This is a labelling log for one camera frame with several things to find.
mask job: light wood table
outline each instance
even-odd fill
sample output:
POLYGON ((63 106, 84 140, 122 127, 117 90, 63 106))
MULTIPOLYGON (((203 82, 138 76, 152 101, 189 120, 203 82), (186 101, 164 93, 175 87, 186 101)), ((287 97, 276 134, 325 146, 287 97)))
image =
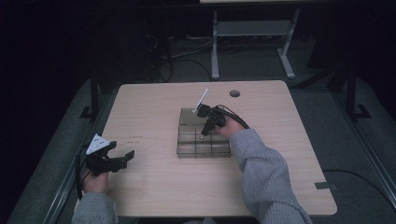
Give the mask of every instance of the light wood table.
POLYGON ((226 105, 278 150, 290 169, 293 191, 309 215, 332 215, 336 205, 286 84, 282 81, 124 85, 103 137, 117 141, 110 157, 135 150, 126 169, 110 174, 108 195, 127 217, 250 216, 242 199, 241 172, 231 158, 179 159, 180 110, 226 105), (232 90, 241 95, 233 98, 232 90))

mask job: table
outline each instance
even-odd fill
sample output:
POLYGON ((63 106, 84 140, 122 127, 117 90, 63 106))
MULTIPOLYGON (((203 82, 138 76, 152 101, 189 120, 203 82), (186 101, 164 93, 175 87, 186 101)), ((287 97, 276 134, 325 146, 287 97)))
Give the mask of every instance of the table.
POLYGON ((241 172, 231 158, 179 159, 180 110, 227 105, 288 162, 293 191, 309 215, 332 215, 336 204, 283 81, 135 84, 120 88, 103 137, 117 141, 111 158, 135 150, 126 169, 110 174, 108 195, 126 217, 250 216, 242 199, 241 172), (231 90, 241 95, 233 98, 231 90))

